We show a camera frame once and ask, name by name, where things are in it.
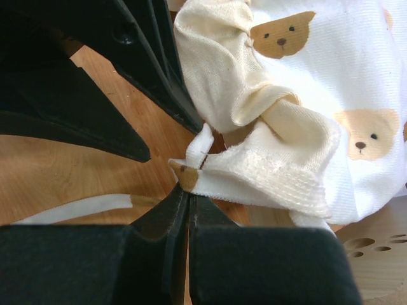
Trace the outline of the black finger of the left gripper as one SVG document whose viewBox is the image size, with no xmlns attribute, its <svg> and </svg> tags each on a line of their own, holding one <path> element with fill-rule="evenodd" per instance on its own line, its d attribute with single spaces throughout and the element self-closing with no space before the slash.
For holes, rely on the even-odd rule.
<svg viewBox="0 0 407 305">
<path fill-rule="evenodd" d="M 29 18 L 1 19 L 1 134 L 148 161 L 146 143 L 70 59 L 81 47 L 59 30 Z"/>
<path fill-rule="evenodd" d="M 111 35 L 123 51 L 118 72 L 191 133 L 203 126 L 186 88 L 166 1 L 105 1 Z"/>
</svg>

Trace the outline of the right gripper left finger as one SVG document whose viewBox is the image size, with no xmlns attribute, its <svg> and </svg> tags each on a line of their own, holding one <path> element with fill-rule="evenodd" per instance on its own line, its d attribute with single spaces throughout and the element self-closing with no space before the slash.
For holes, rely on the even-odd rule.
<svg viewBox="0 0 407 305">
<path fill-rule="evenodd" d="M 189 196 L 131 224 L 1 227 L 2 304 L 182 304 Z"/>
</svg>

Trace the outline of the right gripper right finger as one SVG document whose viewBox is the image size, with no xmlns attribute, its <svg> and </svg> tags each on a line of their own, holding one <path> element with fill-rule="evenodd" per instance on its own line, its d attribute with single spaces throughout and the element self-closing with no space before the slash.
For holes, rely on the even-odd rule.
<svg viewBox="0 0 407 305">
<path fill-rule="evenodd" d="M 360 304 L 344 249 L 314 228 L 239 226 L 190 198 L 193 304 Z"/>
</svg>

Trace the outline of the wooden pet bed frame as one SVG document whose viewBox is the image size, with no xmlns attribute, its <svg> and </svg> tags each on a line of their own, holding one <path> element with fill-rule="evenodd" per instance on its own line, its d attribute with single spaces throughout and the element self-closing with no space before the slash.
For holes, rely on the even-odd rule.
<svg viewBox="0 0 407 305">
<path fill-rule="evenodd" d="M 406 196 L 336 235 L 364 304 L 406 304 Z"/>
</svg>

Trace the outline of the large bear print cushion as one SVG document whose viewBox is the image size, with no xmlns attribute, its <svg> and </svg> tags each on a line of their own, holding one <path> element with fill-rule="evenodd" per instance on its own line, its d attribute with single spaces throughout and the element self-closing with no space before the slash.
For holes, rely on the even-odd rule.
<svg viewBox="0 0 407 305">
<path fill-rule="evenodd" d="M 166 1 L 202 129 L 170 167 L 184 191 L 331 230 L 406 182 L 405 1 Z M 12 1 L 104 55 L 105 1 Z"/>
</svg>

